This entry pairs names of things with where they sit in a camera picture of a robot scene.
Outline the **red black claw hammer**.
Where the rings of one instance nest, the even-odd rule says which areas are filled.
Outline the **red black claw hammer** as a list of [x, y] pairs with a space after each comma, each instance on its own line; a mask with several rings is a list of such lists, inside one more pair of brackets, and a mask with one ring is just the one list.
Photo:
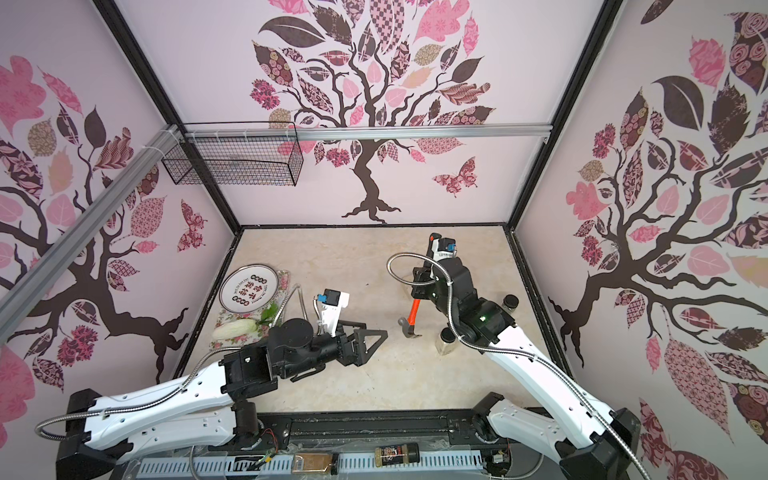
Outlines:
[[[431, 263], [428, 261], [425, 261], [422, 266], [431, 266]], [[419, 337], [419, 334], [415, 332], [415, 324], [416, 324], [416, 318], [417, 318], [418, 310], [420, 307], [420, 303], [422, 300], [428, 300], [428, 299], [413, 299], [409, 315], [407, 317], [403, 317], [398, 320], [398, 324], [401, 326], [402, 333], [408, 339]]]

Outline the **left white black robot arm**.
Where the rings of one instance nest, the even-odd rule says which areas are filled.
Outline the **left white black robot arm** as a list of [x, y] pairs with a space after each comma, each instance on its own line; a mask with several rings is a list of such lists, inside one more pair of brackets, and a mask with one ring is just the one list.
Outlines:
[[186, 447], [258, 448], [264, 427], [253, 398], [297, 382], [333, 361], [362, 366], [384, 343], [384, 330], [341, 322], [335, 333], [315, 332], [300, 318], [261, 340], [227, 348], [224, 357], [174, 381], [106, 397], [73, 394], [55, 464], [59, 479], [95, 479], [152, 453]]

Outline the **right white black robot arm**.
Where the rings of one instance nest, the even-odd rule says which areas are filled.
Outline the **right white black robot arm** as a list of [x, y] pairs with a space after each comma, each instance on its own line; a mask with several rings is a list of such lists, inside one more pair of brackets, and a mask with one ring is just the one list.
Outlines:
[[640, 421], [613, 409], [572, 380], [528, 338], [497, 303], [478, 296], [457, 257], [421, 256], [409, 281], [412, 295], [431, 301], [456, 343], [475, 350], [511, 374], [543, 407], [536, 413], [503, 395], [487, 394], [473, 410], [486, 444], [514, 440], [557, 463], [569, 479], [624, 479], [629, 467], [647, 471], [636, 454]]

